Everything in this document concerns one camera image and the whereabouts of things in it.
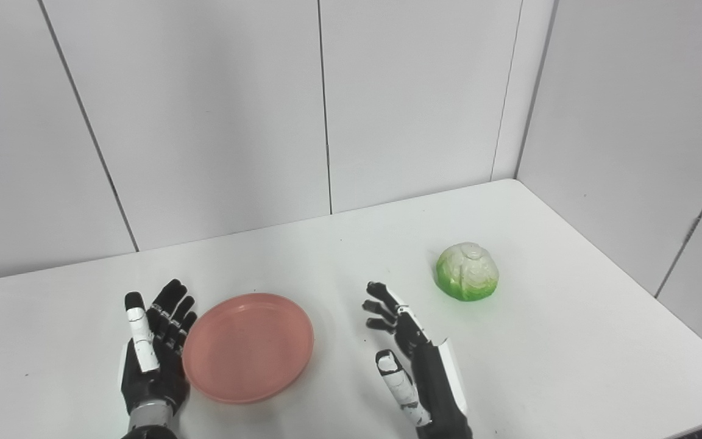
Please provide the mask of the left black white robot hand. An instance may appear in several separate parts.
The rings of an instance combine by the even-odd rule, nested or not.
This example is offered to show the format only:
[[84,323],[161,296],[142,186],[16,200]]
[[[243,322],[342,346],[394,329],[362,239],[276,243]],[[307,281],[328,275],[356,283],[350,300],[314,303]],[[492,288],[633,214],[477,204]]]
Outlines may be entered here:
[[169,281],[150,305],[138,291],[124,297],[131,339],[121,380],[129,416],[141,407],[162,406],[175,416],[190,393],[183,367],[188,333],[197,321],[195,300],[178,280]]

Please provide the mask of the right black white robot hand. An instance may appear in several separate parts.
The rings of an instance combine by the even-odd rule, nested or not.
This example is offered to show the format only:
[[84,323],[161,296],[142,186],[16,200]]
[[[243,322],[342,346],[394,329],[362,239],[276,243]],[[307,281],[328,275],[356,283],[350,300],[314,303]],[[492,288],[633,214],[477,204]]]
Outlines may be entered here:
[[420,438],[471,438],[467,402],[450,341],[432,342],[410,306],[381,282],[370,281],[363,303],[373,314],[371,330],[385,331],[410,364],[410,371],[393,350],[376,353],[379,375]]

